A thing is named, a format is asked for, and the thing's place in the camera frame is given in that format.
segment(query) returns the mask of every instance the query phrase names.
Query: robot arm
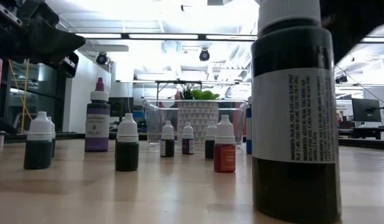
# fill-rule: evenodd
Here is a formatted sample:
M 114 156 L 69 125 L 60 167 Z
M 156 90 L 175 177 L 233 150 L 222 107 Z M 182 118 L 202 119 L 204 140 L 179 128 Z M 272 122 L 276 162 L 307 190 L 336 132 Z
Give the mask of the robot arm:
M 83 37 L 58 30 L 59 17 L 44 0 L 0 0 L 0 58 L 45 63 L 74 77 Z

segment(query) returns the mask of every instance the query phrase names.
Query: ceiling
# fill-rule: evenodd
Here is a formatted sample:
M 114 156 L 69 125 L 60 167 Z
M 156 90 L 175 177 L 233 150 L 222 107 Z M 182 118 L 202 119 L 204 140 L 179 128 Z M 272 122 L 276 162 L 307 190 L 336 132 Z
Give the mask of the ceiling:
M 76 33 L 254 35 L 258 30 L 259 5 L 255 0 L 46 0 L 46 3 L 59 15 L 60 28 Z M 384 37 L 384 27 L 370 35 Z M 99 51 L 108 51 L 114 61 L 130 58 L 135 75 L 145 79 L 152 74 L 163 80 L 216 77 L 219 81 L 248 82 L 251 80 L 250 45 L 215 41 L 91 40 L 80 51 L 91 59 Z M 210 52 L 208 62 L 199 60 L 202 49 Z M 373 72 L 368 72 L 373 71 L 370 65 L 379 62 L 384 63 L 384 44 L 360 44 L 338 64 L 335 77 L 347 72 L 353 80 L 368 82 L 368 77 L 373 77 Z

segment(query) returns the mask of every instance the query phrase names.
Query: yellow cable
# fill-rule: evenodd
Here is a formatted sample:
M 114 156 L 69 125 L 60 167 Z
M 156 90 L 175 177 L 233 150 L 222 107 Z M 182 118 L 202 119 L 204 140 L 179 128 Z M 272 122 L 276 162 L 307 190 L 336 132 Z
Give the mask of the yellow cable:
M 8 60 L 8 61 L 9 61 L 9 68 L 11 69 L 11 73 L 12 73 L 13 79 L 15 80 L 15 86 L 17 88 L 17 91 L 19 92 L 20 100 L 22 101 L 22 104 L 24 105 L 24 100 L 23 100 L 22 95 L 20 94 L 20 89 L 19 89 L 19 86 L 17 85 L 16 76 L 15 76 L 15 73 L 13 71 L 12 62 L 10 60 Z M 30 120 L 32 120 L 31 115 L 30 115 L 29 110 L 27 109 L 27 107 L 26 107 L 26 112 L 27 112 L 27 115 L 29 116 Z
M 29 65 L 30 65 L 30 59 L 27 59 L 27 66 L 26 66 L 26 81 L 24 83 L 24 103 L 23 103 L 23 112 L 22 112 L 22 134 L 24 130 L 24 111 L 26 110 L 26 103 L 27 103 L 27 81 L 29 79 Z

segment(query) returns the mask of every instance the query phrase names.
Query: glass wall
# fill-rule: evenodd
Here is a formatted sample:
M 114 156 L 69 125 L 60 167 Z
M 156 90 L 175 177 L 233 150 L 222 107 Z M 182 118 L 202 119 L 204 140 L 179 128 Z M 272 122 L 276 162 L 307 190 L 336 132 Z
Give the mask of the glass wall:
M 0 118 L 20 132 L 23 98 L 30 114 L 24 116 L 24 130 L 29 129 L 30 117 L 34 119 L 38 111 L 46 111 L 56 130 L 61 131 L 66 78 L 47 65 L 30 64 L 26 83 L 26 67 L 26 63 L 12 62 L 12 73 L 9 63 L 5 62 L 0 89 Z

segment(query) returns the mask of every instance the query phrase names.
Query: security camera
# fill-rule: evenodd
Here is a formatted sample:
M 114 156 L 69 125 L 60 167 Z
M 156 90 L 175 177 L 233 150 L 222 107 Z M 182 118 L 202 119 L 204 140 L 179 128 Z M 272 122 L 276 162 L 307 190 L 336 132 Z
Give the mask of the security camera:
M 97 64 L 99 65 L 107 65 L 110 63 L 110 58 L 107 57 L 107 53 L 106 52 L 100 52 L 98 57 L 96 58 L 96 62 Z
M 201 51 L 199 59 L 202 62 L 206 62 L 206 61 L 210 60 L 210 53 L 208 52 L 207 49 L 203 49 Z

